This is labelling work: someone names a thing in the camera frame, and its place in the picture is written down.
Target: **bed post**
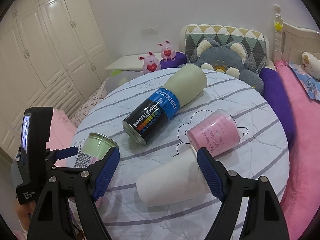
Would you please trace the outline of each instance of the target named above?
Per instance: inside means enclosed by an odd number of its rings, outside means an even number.
[[[279,5],[275,4],[274,9],[276,11],[274,19],[274,28],[275,28],[275,46],[273,54],[273,62],[280,60],[282,58],[282,47],[283,47],[283,19],[280,15],[281,8]]]

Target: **pink cup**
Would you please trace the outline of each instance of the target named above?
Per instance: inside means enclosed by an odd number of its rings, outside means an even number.
[[[215,157],[239,144],[240,135],[232,116],[218,109],[187,131],[190,144],[198,151],[206,147]]]

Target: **power socket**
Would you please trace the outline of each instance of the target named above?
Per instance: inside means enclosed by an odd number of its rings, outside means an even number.
[[[146,29],[142,29],[141,30],[141,34],[143,36],[146,36],[146,35],[151,35],[151,34],[157,34],[158,33],[158,27],[155,26],[155,27],[149,27],[149,28],[146,28]]]

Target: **purple cushion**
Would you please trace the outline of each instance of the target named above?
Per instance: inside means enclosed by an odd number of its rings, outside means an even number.
[[[259,76],[264,82],[263,97],[278,116],[290,146],[295,133],[295,125],[290,102],[280,76],[277,71],[265,67]]]
[[[164,60],[161,60],[160,61],[161,69],[175,68],[175,67],[179,67],[182,64],[187,63],[187,56],[181,52],[177,52],[177,55],[175,58],[176,58],[175,61],[171,61],[170,59],[168,59],[167,62],[164,62]]]

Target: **round table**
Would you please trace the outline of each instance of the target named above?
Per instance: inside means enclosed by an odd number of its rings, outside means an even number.
[[[282,125],[256,90],[226,74],[204,70],[208,79],[204,91],[180,109],[146,146],[129,138],[123,131],[122,120],[176,71],[173,68],[149,73],[117,88],[83,120],[74,136],[72,145],[79,149],[90,132],[102,133],[119,145],[120,163],[99,207],[113,240],[205,238],[220,208],[217,198],[207,194],[148,208],[140,200],[135,183],[144,172],[188,149],[185,131],[219,108],[232,115],[237,126],[246,127],[249,133],[237,147],[216,159],[242,177],[267,176],[279,200],[284,192],[289,154]],[[75,160],[76,157],[69,158],[67,166],[73,167]],[[241,233],[247,200],[244,198],[242,202],[234,239]]]

